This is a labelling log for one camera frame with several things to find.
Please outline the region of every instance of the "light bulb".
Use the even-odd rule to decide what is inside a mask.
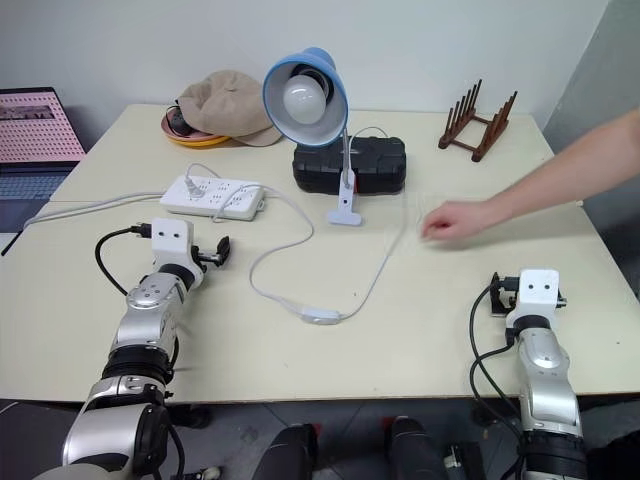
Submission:
[[[306,75],[289,79],[284,86],[283,101],[291,118],[304,125],[320,120],[327,104],[322,87]]]

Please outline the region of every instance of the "laptop keyboard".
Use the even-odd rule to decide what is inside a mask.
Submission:
[[[66,177],[0,176],[0,200],[47,200]]]

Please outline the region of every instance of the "desk lamp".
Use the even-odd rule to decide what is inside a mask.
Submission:
[[[352,210],[355,174],[347,134],[349,106],[331,55],[311,47],[283,58],[267,73],[262,96],[274,126],[296,143],[319,147],[342,134],[338,207],[327,214],[327,219],[333,224],[360,225],[362,217]]]

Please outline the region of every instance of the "human arm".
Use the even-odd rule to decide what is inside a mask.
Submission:
[[[511,187],[480,202],[446,202],[429,213],[422,235],[464,238],[514,217],[582,200],[640,174],[640,110],[602,125]]]

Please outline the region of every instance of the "white table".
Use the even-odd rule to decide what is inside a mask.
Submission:
[[[288,142],[264,149],[182,149],[160,134],[153,139],[157,125],[152,128],[152,120],[159,122],[161,111],[130,107],[46,208],[161,189],[196,160],[227,177],[281,188],[300,203],[318,231],[307,244],[265,261],[256,280],[278,294],[343,312],[366,291],[401,224],[404,198],[409,218],[363,310],[341,325],[318,327],[256,295],[248,284],[253,258],[306,231],[286,204],[268,199],[266,210],[249,223],[212,224],[188,217],[198,245],[213,248],[229,234],[233,253],[225,268],[211,271],[188,300],[178,372],[170,385],[176,392],[173,401],[470,395],[470,306],[494,271],[517,274],[526,266],[560,271],[569,305],[558,313],[557,335],[571,356],[576,392],[640,391],[640,378],[627,372],[637,363],[640,308],[580,207],[570,204],[530,215],[457,244],[418,239],[420,215],[445,197],[488,195],[549,156],[530,117],[515,117],[494,150],[473,164],[467,152],[437,149],[443,115],[357,112],[353,129],[375,123],[407,144],[407,192],[406,197],[358,198],[366,225],[347,228],[324,221],[335,197],[295,187]],[[136,123],[144,126],[136,137],[146,138],[147,147],[129,137]],[[84,400],[124,312],[123,297],[95,266],[95,242],[106,232],[155,216],[173,215],[145,201],[25,231],[0,262],[0,396]],[[114,239],[104,258],[130,288],[150,270],[149,241],[133,235]],[[504,321],[489,317],[485,302],[477,319],[480,350],[502,345],[503,331]],[[515,394],[514,352],[487,364],[503,389]],[[479,385],[490,393],[488,385]]]

